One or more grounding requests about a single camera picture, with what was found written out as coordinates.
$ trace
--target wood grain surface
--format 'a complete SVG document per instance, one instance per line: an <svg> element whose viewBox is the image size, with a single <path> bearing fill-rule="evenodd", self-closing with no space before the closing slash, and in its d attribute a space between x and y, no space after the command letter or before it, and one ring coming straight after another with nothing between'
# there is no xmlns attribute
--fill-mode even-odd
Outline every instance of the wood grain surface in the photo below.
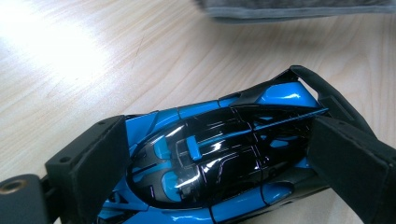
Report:
<svg viewBox="0 0 396 224"><path fill-rule="evenodd" d="M1 1L0 179L43 176L101 119L217 99L292 64L319 73L396 147L395 24L381 14L221 24L180 0ZM329 189L245 223L361 221Z"/></svg>

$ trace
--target blue stripe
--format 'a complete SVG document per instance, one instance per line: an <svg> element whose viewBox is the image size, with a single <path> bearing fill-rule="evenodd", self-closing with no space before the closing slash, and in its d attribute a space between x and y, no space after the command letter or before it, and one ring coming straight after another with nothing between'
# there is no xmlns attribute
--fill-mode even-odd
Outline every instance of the blue stripe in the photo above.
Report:
<svg viewBox="0 0 396 224"><path fill-rule="evenodd" d="M171 167L172 167L172 164L171 164L170 161L157 164L156 166L153 166L153 167L143 171L142 173L134 175L134 182L135 183L139 182L140 180L142 180L143 176L145 176L145 175L149 175L149 174L155 173L157 171L160 171L160 170L163 170L163 169L167 169L167 168L171 168Z"/></svg>
<svg viewBox="0 0 396 224"><path fill-rule="evenodd" d="M304 114L304 115L301 115L301 116L297 116L297 117L294 117L294 118L282 119L282 120L274 122L274 123L257 126L254 129L254 131L258 131L258 130L261 130L261 129L264 129L264 128L272 127L272 126L275 126L275 125L278 125L278 124L281 124L281 123L286 123L286 122L289 122L289 121L292 121L292 120L307 119L307 118L310 118L310 117L314 117L317 114L322 114L322 113L324 113L324 112L326 112L328 110L329 110L328 108L321 108L320 110L317 110L317 111L314 111L314 112L311 112L311 113L307 113L307 114Z"/></svg>
<svg viewBox="0 0 396 224"><path fill-rule="evenodd" d="M189 148L190 156L193 161L198 161L202 158L201 152L199 151L199 147L197 141L195 140L195 136L190 136L186 138L187 147Z"/></svg>
<svg viewBox="0 0 396 224"><path fill-rule="evenodd" d="M198 147L206 147L206 146L212 145L212 144L214 144L214 143L217 143L217 142L219 142L219 141L221 141L221 140L224 140L224 139L226 139L226 138L230 138L230 137L234 137L234 136L237 136L237 135L242 135L242 134L244 134L244 133L250 133L250 132L251 132L251 130L245 130L245 131L236 132L236 133L226 133L226 134L222 134L222 135L219 135L219 136L210 138L210 139L208 139L208 140L206 140L206 141L200 142L200 143L198 144Z"/></svg>

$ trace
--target glossy surface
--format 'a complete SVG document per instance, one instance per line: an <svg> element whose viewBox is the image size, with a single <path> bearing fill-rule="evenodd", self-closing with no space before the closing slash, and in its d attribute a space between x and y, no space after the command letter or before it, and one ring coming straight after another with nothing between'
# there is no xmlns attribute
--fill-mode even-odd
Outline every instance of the glossy surface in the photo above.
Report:
<svg viewBox="0 0 396 224"><path fill-rule="evenodd" d="M210 210L210 219L221 222L262 211L299 190L294 187L298 181L272 181L285 171L298 172L310 120L327 109L300 82L287 80L268 81L218 101L131 116L126 121L131 165L119 185L127 185L148 211L134 207L115 188L99 218L164 222L163 215L171 212L175 222L207 222L205 211ZM141 140L135 130L145 130L147 136ZM203 213L175 217L180 210Z"/></svg>
<svg viewBox="0 0 396 224"><path fill-rule="evenodd" d="M396 15L215 23L191 1L0 3L1 179L44 163L98 120L217 99L301 64L396 147ZM320 194L245 223L361 223Z"/></svg>

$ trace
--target car windshield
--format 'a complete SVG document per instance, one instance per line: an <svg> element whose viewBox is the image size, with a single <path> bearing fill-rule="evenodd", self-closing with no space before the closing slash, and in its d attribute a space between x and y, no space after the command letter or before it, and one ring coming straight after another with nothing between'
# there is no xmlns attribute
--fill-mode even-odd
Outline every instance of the car windshield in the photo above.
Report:
<svg viewBox="0 0 396 224"><path fill-rule="evenodd" d="M194 162L199 150L186 138L186 125L179 122L142 144L128 169L130 186L148 203L202 204L202 176Z"/></svg>

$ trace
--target gray cloth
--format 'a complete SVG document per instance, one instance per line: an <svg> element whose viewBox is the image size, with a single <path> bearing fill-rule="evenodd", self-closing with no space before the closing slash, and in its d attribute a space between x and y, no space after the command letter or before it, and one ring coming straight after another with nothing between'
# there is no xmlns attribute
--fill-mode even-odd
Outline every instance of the gray cloth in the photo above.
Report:
<svg viewBox="0 0 396 224"><path fill-rule="evenodd" d="M396 0L195 0L228 22L288 21L357 13L394 13Z"/></svg>

